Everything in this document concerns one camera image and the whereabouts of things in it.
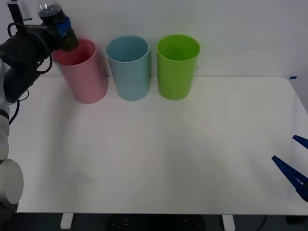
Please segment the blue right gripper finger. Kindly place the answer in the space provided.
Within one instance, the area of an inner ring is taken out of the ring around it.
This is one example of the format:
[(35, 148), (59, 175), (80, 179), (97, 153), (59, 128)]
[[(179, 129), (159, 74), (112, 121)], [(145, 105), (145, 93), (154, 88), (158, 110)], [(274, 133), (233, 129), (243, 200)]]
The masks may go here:
[(280, 169), (280, 171), (285, 175), (285, 177), (289, 180), (292, 186), (295, 188), (295, 191), (299, 194), (299, 196), (304, 200), (308, 201), (308, 178), (286, 164), (277, 156), (273, 156), (272, 160), (276, 164), (276, 166)]
[(308, 139), (300, 137), (298, 135), (294, 135), (292, 139), (304, 146), (306, 149), (308, 149)]

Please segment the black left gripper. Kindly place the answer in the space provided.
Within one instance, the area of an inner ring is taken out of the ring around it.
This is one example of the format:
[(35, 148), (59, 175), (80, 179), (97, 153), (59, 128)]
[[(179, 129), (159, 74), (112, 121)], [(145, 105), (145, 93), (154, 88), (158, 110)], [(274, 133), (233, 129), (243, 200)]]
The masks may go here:
[(62, 38), (71, 29), (66, 17), (55, 26), (12, 23), (17, 31), (12, 35), (12, 63), (38, 63), (47, 59), (63, 45)]

